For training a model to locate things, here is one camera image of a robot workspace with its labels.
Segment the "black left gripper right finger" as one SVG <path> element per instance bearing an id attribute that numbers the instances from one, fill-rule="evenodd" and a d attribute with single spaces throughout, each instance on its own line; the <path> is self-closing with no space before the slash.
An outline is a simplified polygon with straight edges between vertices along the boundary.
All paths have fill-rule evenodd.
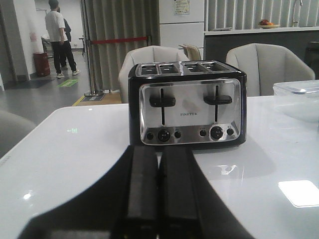
<path id="1" fill-rule="evenodd" d="M 161 239 L 251 239 L 212 188 L 193 152 L 168 146 L 159 165 Z"/>

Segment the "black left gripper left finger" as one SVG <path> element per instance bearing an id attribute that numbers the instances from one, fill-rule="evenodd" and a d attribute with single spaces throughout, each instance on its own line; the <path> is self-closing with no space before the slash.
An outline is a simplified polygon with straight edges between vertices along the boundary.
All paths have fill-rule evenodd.
<path id="1" fill-rule="evenodd" d="M 155 150 L 128 146 L 96 183 L 68 202 L 33 218 L 28 239 L 155 239 Z"/>

